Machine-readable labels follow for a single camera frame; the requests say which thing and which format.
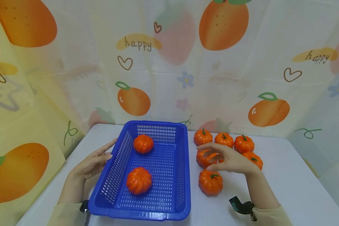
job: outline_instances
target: patterned fabric backdrop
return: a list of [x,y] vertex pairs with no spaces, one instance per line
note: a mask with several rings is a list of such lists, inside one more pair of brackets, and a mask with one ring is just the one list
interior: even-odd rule
[[287,137],[339,205],[339,0],[0,0],[0,225],[130,120]]

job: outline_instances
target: beige sleeve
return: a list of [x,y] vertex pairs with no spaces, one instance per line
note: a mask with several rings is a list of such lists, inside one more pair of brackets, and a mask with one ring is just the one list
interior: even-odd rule
[[257,221],[253,222],[257,226],[292,226],[288,215],[282,206],[276,209],[252,209]]
[[56,205],[47,226],[84,226],[87,215],[80,212],[82,204]]

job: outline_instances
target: pumpkin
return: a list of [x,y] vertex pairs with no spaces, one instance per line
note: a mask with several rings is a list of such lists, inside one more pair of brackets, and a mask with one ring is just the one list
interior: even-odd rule
[[142,154],[148,153],[152,150],[154,143],[152,138],[147,135],[141,134],[134,139],[134,149]]
[[242,153],[242,155],[245,156],[246,158],[248,158],[251,162],[255,163],[256,166],[258,166],[260,168],[260,170],[262,170],[262,165],[264,163],[262,162],[260,157],[258,157],[255,153],[245,152],[245,153]]
[[217,161],[223,162],[224,158],[222,155],[215,153],[210,149],[207,149],[203,151],[198,151],[196,155],[196,160],[200,166],[206,169],[210,165],[216,164]]
[[128,174],[126,186],[134,195],[145,193],[152,186],[152,175],[143,167],[135,168]]
[[255,144],[248,136],[241,135],[236,137],[234,148],[240,153],[253,152],[255,149]]
[[219,133],[215,136],[215,143],[226,145],[227,147],[232,148],[234,146],[234,140],[228,133]]
[[211,143],[212,142],[212,134],[208,131],[205,130],[204,128],[199,129],[194,133],[193,140],[196,145],[200,146],[205,143]]
[[222,176],[218,172],[205,169],[200,172],[198,185],[206,195],[218,195],[223,188]]

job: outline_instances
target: black clip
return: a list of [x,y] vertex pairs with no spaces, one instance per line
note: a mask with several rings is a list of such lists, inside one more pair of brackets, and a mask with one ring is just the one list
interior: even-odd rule
[[89,203],[89,200],[83,201],[82,205],[79,208],[80,212],[86,213],[88,211],[88,203]]
[[232,199],[229,200],[233,209],[240,213],[240,214],[250,214],[251,216],[251,221],[257,221],[257,218],[255,216],[255,214],[253,213],[252,209],[254,207],[254,204],[252,204],[252,202],[245,202],[245,203],[241,203],[239,201],[238,197],[233,197]]

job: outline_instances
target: white table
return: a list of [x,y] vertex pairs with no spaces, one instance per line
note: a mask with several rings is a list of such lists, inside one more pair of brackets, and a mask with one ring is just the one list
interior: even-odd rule
[[[62,170],[34,202],[17,226],[46,225],[56,205],[68,173],[89,153],[116,138],[123,126],[97,124],[91,128]],[[224,189],[217,197],[207,197],[198,187],[201,171],[196,162],[194,132],[188,132],[191,172],[191,213],[181,222],[145,222],[111,219],[91,215],[89,225],[250,225],[250,217],[236,213],[229,199],[238,196],[241,202],[250,200],[245,177],[241,174],[220,172]],[[263,172],[279,202],[284,206],[294,226],[339,226],[339,207],[301,159],[291,143],[283,138],[251,137],[255,153],[264,161]],[[85,197],[90,194],[98,176],[86,183]]]

